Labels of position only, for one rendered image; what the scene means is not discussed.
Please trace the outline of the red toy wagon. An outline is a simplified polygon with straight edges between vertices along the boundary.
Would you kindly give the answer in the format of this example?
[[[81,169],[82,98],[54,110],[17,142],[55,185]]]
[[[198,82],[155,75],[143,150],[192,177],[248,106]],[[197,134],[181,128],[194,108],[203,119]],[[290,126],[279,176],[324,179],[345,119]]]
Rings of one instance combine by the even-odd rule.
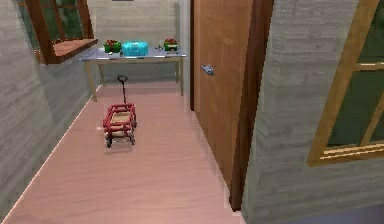
[[[102,124],[107,148],[112,146],[113,140],[116,138],[128,138],[130,143],[134,145],[134,131],[138,124],[135,104],[127,102],[125,82],[128,78],[119,75],[117,80],[122,84],[123,102],[111,105],[103,119]]]

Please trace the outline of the light brown framed window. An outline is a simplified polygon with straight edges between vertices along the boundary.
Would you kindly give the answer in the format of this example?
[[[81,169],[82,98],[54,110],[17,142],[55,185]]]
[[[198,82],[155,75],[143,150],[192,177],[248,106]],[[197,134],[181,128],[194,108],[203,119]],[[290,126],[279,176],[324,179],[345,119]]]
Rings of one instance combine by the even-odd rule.
[[[359,0],[308,155],[310,166],[384,157],[384,0]]]

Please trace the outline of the turquoise box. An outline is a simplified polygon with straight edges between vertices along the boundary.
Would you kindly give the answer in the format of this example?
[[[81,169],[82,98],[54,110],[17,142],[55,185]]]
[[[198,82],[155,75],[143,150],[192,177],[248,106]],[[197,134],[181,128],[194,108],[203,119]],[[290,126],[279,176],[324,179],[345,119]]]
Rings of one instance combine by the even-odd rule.
[[[148,54],[148,43],[144,41],[128,41],[122,44],[124,56],[145,56]]]

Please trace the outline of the green red gift box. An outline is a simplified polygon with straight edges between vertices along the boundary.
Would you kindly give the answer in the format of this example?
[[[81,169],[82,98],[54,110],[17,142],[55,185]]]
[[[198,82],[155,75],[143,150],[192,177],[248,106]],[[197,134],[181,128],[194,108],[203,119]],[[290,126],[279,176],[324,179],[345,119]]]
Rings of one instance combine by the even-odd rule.
[[[121,42],[119,40],[106,40],[103,46],[106,53],[119,53],[121,51]]]
[[[166,51],[177,51],[178,50],[178,43],[173,38],[167,38],[164,40],[164,49]]]

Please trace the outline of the grey top wooden table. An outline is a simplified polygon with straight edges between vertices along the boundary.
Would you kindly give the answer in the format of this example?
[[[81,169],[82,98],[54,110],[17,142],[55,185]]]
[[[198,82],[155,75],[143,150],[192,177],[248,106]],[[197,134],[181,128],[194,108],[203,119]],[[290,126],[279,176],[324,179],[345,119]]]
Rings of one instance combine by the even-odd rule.
[[[88,86],[91,91],[91,99],[96,102],[96,87],[91,72],[91,65],[96,64],[99,68],[101,84],[105,86],[103,66],[105,64],[139,64],[139,63],[174,63],[175,64],[175,80],[180,84],[180,94],[184,95],[184,59],[186,55],[181,51],[166,52],[158,51],[150,48],[145,56],[121,56],[118,53],[109,55],[101,49],[91,50],[87,55],[80,58],[84,63],[85,74],[88,79]]]

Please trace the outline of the dark brown framed window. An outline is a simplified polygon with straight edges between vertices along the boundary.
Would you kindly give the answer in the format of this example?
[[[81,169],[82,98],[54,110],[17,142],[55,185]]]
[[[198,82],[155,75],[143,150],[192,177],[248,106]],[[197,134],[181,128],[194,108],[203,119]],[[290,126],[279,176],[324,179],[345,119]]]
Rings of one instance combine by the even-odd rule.
[[[14,0],[40,64],[61,64],[95,45],[87,0]]]

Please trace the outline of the brown wooden room door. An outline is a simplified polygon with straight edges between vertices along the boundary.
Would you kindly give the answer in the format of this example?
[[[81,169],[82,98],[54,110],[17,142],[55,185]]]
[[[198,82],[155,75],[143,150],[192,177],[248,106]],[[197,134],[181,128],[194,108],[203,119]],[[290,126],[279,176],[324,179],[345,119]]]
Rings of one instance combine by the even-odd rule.
[[[234,211],[242,205],[274,2],[192,0],[191,108]]]

